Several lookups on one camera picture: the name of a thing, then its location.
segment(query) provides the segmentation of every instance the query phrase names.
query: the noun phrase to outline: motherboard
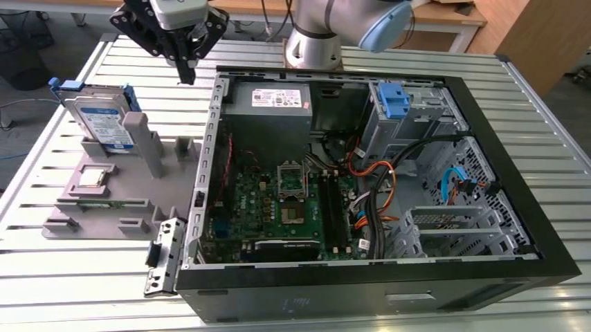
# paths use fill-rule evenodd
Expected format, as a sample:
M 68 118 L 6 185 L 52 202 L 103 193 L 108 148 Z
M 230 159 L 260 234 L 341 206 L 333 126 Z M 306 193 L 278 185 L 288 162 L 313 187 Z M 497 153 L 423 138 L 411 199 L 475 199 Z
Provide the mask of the motherboard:
M 212 263 L 358 258 L 347 215 L 354 177 L 287 166 L 238 174 L 231 206 L 214 207 L 202 243 Z

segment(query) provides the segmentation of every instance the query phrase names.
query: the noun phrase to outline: expansion slot bracket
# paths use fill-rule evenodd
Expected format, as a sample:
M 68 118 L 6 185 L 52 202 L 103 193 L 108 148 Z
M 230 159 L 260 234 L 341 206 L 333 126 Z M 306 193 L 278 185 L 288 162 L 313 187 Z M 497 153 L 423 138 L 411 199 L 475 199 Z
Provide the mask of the expansion slot bracket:
M 150 266 L 144 297 L 174 296 L 187 220 L 163 221 L 156 240 L 150 243 L 146 265 Z

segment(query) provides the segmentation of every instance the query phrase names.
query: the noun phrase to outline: green circuit board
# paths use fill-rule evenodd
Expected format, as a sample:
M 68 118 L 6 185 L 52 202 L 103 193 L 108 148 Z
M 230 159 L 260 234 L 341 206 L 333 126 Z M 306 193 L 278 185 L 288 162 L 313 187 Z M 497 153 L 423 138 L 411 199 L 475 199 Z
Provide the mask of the green circuit board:
M 357 259 L 357 251 L 335 253 L 325 249 L 323 213 L 319 201 L 319 174 L 310 173 L 306 178 L 307 198 L 303 202 L 295 198 L 280 201 L 278 198 L 278 174 L 275 172 L 244 172 L 238 175 L 234 192 L 232 214 L 227 220 L 212 220 L 214 241 L 206 243 L 210 252 L 215 252 L 214 261 L 220 263 L 240 262 L 240 249 L 244 241 L 294 240 L 321 242 L 322 260 Z M 299 174 L 282 174 L 286 187 L 299 189 L 305 186 Z M 351 176 L 339 178 L 343 201 L 343 219 L 347 219 L 349 193 L 355 188 Z M 347 236 L 351 242 L 350 228 Z

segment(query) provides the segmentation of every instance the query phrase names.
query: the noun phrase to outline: blue hard drive label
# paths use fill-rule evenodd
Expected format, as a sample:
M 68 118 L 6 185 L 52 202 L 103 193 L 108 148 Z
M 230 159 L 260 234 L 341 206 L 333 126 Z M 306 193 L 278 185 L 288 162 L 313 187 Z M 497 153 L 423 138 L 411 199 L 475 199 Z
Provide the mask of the blue hard drive label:
M 111 149 L 131 149 L 134 141 L 123 127 L 122 113 L 116 109 L 80 108 L 84 122 L 96 140 Z

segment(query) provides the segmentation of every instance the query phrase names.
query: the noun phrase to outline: small circuit board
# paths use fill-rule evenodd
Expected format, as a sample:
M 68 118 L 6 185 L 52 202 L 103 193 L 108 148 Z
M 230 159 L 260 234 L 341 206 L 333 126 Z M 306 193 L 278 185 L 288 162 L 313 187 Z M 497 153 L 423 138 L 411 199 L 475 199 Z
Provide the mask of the small circuit board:
M 327 209 L 322 197 L 323 181 L 331 179 L 338 185 L 331 201 L 337 210 Z M 306 188 L 307 197 L 284 197 L 279 192 L 276 172 L 244 172 L 238 175 L 234 188 L 232 207 L 216 207 L 211 214 L 211 241 L 202 243 L 207 260 L 212 263 L 239 263 L 256 261 L 248 253 L 263 246 L 270 252 L 283 255 L 287 246 L 295 246 L 292 252 L 307 250 L 309 256 L 295 255 L 292 260 L 343 260 L 357 259 L 358 253 L 351 248 L 350 220 L 347 206 L 355 189 L 355 179 L 351 176 L 331 176 L 307 173 L 302 178 L 298 172 L 282 174 L 283 184 L 291 188 Z M 334 220 L 338 225 L 326 227 L 323 216 L 338 211 Z M 341 247 L 333 246 L 334 234 L 326 236 L 333 228 L 342 236 Z

